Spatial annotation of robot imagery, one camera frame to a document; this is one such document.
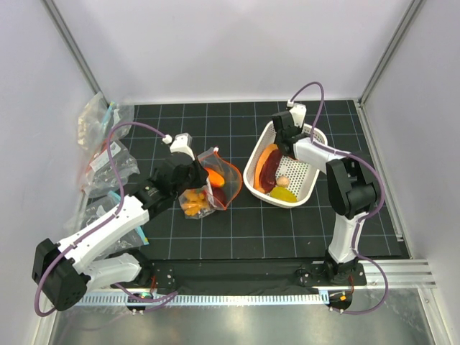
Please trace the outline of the clear zip bag orange zipper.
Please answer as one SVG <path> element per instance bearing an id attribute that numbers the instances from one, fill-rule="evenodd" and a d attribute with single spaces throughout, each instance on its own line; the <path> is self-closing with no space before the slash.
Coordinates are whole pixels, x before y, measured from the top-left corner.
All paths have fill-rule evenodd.
<path id="1" fill-rule="evenodd" d="M 203 187 L 186 190 L 179 203 L 187 219 L 201 219 L 214 211 L 226 211 L 242 189 L 240 171 L 211 147 L 198 156 L 198 161 L 208 173 Z"/>

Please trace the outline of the aluminium frame rail left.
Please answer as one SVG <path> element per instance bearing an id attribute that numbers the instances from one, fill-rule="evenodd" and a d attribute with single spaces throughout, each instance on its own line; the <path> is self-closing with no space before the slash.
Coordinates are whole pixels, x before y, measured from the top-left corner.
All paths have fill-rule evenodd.
<path id="1" fill-rule="evenodd" d="M 98 84 L 91 68 L 89 67 L 89 64 L 84 58 L 83 53 L 81 52 L 78 43 L 75 41 L 75 38 L 73 37 L 64 17 L 58 9 L 57 4 L 53 0 L 41 0 L 40 2 L 47 11 L 48 16 L 52 20 L 52 23 L 55 25 L 59 35 L 61 36 L 65 46 L 72 55 L 80 72 L 83 74 L 86 83 L 94 94 L 100 93 L 102 95 L 103 101 L 108 106 L 109 101 L 105 97 L 104 92 L 101 90 L 100 85 Z"/>

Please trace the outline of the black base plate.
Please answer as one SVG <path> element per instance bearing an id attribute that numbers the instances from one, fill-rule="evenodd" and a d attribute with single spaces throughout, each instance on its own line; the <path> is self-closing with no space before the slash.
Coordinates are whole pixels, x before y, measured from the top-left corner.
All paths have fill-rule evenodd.
<path id="1" fill-rule="evenodd" d="M 362 264 L 335 273 L 331 266 L 308 258 L 157 259 L 143 265 L 159 289 L 178 289 L 183 294 L 245 294 L 294 286 L 361 288 L 367 284 Z"/>

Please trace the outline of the white perforated plastic basket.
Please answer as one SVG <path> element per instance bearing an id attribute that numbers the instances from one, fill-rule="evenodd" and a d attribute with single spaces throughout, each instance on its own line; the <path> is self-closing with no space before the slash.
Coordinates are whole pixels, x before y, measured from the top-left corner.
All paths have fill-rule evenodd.
<path id="1" fill-rule="evenodd" d="M 259 158 L 265 148 L 275 141 L 275 129 L 272 121 L 269 121 L 260 135 L 244 168 L 243 180 L 250 193 L 271 205 L 281 208 L 295 208 L 306 203 L 313 192 L 319 173 L 324 173 L 325 166 L 319 168 L 313 161 L 303 162 L 290 157 L 283 157 L 276 170 L 275 177 L 285 176 L 290 181 L 287 190 L 295 197 L 296 202 L 281 201 L 273 198 L 270 193 L 262 193 L 254 187 L 254 177 Z"/>

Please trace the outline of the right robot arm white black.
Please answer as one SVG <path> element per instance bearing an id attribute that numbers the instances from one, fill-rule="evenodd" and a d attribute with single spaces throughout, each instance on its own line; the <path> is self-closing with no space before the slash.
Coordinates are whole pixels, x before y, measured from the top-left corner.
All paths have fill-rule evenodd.
<path id="1" fill-rule="evenodd" d="M 339 285 L 357 270 L 363 256 L 359 237 L 366 219 L 379 212 L 385 201 L 382 181 L 365 160 L 350 152 L 329 147 L 297 126 L 289 111 L 272 116 L 275 144 L 284 156 L 307 163 L 326 175 L 328 199 L 336 218 L 331 243 L 326 250 L 323 274 Z"/>

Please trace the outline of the black grid cutting mat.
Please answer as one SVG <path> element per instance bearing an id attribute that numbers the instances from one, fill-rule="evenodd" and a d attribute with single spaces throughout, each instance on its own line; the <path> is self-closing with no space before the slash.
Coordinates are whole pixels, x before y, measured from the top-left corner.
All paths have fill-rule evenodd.
<path id="1" fill-rule="evenodd" d="M 129 185 L 148 177 L 167 156 L 153 128 L 171 135 L 187 132 L 195 152 L 218 147 L 243 170 L 271 115 L 284 108 L 284 101 L 137 105 L 137 126 L 123 139 L 139 166 Z M 173 206 L 144 226 L 147 244 L 141 251 L 150 259 L 321 258 L 334 221 L 326 177 L 319 175 L 308 201 L 297 208 L 270 205 L 246 188 L 227 210 L 202 219 L 188 219 Z"/>

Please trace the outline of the orange papaya slice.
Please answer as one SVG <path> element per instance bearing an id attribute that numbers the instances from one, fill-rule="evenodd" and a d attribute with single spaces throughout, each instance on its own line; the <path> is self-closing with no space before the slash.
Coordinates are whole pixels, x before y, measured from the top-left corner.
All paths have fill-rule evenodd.
<path id="1" fill-rule="evenodd" d="M 278 147 L 276 144 L 269 144 L 268 146 L 264 148 L 264 150 L 262 151 L 262 154 L 259 156 L 259 159 L 257 161 L 256 168 L 254 171 L 254 188 L 261 193 L 264 192 L 264 189 L 261 186 L 261 182 L 259 181 L 260 174 L 262 172 L 262 168 L 265 162 L 267 161 L 268 157 L 270 156 L 270 154 L 277 149 Z"/>

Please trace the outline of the aluminium frame rail right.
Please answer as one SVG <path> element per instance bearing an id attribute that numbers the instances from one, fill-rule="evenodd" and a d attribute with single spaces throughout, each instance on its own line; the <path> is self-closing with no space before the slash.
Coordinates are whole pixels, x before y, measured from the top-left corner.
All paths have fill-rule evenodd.
<path id="1" fill-rule="evenodd" d="M 412 0 L 409 3 L 409 6 L 405 10 L 401 20 L 399 21 L 394 33 L 392 34 L 390 41 L 388 42 L 385 51 L 383 52 L 379 62 L 371 74 L 368 83 L 366 84 L 362 95 L 360 96 L 358 102 L 361 107 L 369 100 L 372 95 L 373 90 L 379 83 L 381 77 L 383 76 L 385 70 L 390 64 L 393 56 L 397 52 L 397 49 L 402 44 L 406 34 L 411 28 L 412 23 L 415 21 L 419 11 L 422 9 L 425 4 L 424 0 Z"/>

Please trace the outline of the aluminium frame rail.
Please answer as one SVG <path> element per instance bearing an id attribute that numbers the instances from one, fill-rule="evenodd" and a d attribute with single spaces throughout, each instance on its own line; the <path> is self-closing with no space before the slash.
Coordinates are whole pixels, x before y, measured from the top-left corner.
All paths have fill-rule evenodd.
<path id="1" fill-rule="evenodd" d="M 48 16 L 52 20 L 52 23 L 55 25 L 59 35 L 61 36 L 65 46 L 72 55 L 80 72 L 83 74 L 86 83 L 94 94 L 100 93 L 102 95 L 103 101 L 108 106 L 109 101 L 105 97 L 104 92 L 101 90 L 100 85 L 98 84 L 91 68 L 89 67 L 89 64 L 84 58 L 83 53 L 81 52 L 78 43 L 75 41 L 75 38 L 73 37 L 64 17 L 58 9 L 57 4 L 53 0 L 41 0 L 40 2 L 47 11 Z"/>
<path id="2" fill-rule="evenodd" d="M 362 95 L 360 96 L 358 102 L 361 107 L 369 100 L 372 95 L 373 90 L 379 83 L 381 77 L 383 76 L 385 70 L 390 64 L 393 56 L 397 52 L 397 49 L 402 44 L 406 34 L 411 28 L 412 23 L 415 21 L 419 11 L 422 9 L 425 4 L 424 0 L 412 0 L 409 3 L 409 6 L 405 10 L 401 20 L 399 21 L 394 33 L 392 34 L 390 41 L 388 42 L 385 51 L 383 52 L 379 62 L 371 74 L 368 83 L 366 84 Z"/>

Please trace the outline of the beige garlic bulb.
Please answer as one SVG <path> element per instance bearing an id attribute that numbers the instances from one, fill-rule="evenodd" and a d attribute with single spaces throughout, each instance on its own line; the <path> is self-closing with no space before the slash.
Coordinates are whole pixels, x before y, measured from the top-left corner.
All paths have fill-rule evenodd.
<path id="1" fill-rule="evenodd" d="M 282 175 L 276 180 L 276 183 L 277 183 L 277 186 L 281 188 L 287 188 L 290 184 L 290 180 L 286 176 Z"/>

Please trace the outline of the yellow orange ginger root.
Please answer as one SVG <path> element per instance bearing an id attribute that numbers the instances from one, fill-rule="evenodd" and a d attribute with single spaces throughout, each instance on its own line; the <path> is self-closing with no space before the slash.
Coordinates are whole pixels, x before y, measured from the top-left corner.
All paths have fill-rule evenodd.
<path id="1" fill-rule="evenodd" d="M 187 190 L 180 198 L 180 206 L 186 216 L 199 216 L 209 209 L 206 194 L 202 190 Z"/>

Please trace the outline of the dark red passion fruit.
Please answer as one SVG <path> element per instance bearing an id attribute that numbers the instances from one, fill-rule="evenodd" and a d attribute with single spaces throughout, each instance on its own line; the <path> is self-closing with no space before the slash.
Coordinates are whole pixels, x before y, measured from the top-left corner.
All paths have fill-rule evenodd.
<path id="1" fill-rule="evenodd" d="M 225 209 L 227 207 L 227 197 L 223 189 L 212 187 L 212 193 L 215 207 Z"/>

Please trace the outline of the dark red meat slice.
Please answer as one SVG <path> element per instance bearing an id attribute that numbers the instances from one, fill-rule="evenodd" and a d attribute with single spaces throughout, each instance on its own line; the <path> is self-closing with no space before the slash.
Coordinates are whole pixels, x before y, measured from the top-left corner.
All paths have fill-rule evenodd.
<path id="1" fill-rule="evenodd" d="M 259 174 L 259 189 L 263 193 L 269 193 L 276 186 L 276 172 L 282 158 L 279 149 L 273 150 L 262 166 Z"/>

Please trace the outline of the clear bag with white label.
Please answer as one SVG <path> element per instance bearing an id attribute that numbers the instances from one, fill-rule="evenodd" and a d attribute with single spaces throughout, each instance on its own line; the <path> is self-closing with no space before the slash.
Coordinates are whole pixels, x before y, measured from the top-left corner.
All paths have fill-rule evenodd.
<path id="1" fill-rule="evenodd" d="M 140 173 L 137 160 L 119 140 L 111 143 L 110 152 L 121 183 L 126 185 L 132 175 Z M 96 153 L 88 163 L 80 183 L 82 191 L 89 198 L 100 198 L 119 189 L 118 180 L 109 161 L 106 144 L 103 144 L 100 152 Z"/>

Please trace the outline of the yellow lemon slice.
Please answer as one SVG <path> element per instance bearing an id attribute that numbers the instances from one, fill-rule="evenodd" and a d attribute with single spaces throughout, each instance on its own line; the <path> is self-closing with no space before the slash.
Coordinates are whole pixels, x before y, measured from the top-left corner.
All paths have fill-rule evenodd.
<path id="1" fill-rule="evenodd" d="M 296 203 L 298 199 L 287 188 L 276 186 L 270 192 L 270 197 L 286 203 Z"/>

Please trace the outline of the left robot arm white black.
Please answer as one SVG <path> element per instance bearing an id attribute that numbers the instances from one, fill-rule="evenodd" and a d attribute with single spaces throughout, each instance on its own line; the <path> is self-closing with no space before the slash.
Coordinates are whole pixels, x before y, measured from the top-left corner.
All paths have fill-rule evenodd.
<path id="1" fill-rule="evenodd" d="M 40 242 L 32 269 L 37 283 L 36 314 L 45 315 L 40 310 L 41 295 L 46 295 L 54 310 L 65 311 L 98 288 L 123 282 L 137 288 L 147 286 L 154 268 L 138 250 L 130 248 L 108 259 L 98 256 L 131 230 L 171 208 L 186 190 L 203 187 L 207 178 L 195 154 L 175 152 L 101 218 L 58 243 Z"/>

